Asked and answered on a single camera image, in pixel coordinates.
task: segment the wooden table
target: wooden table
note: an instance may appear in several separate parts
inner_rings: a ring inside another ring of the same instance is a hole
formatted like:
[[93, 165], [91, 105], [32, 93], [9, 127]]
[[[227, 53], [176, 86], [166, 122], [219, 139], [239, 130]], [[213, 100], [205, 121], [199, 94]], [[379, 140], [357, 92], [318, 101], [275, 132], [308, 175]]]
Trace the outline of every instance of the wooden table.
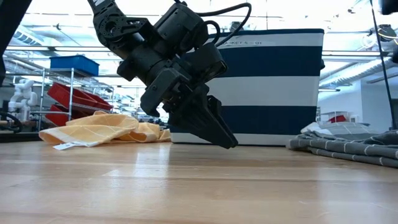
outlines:
[[0, 223], [397, 223], [398, 170], [284, 148], [0, 144]]

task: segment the striped basket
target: striped basket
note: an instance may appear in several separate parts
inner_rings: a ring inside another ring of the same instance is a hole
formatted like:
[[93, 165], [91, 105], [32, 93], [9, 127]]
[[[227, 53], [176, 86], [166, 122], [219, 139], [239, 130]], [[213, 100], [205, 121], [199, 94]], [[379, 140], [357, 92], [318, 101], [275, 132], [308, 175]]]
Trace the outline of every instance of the striped basket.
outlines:
[[[323, 34], [241, 31], [220, 47], [228, 71], [207, 84], [239, 144], [284, 146], [315, 121]], [[208, 143], [180, 129], [171, 132], [174, 143]]]

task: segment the orange towel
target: orange towel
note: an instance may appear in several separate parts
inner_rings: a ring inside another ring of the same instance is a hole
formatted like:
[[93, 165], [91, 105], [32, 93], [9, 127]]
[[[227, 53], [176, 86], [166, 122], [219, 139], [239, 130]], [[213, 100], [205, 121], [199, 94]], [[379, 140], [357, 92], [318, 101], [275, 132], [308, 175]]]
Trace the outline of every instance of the orange towel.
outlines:
[[43, 130], [39, 136], [50, 144], [78, 142], [92, 147], [114, 142], [170, 141], [170, 130], [161, 131], [158, 124], [139, 123], [128, 115], [97, 111], [93, 116], [69, 121], [66, 126]]

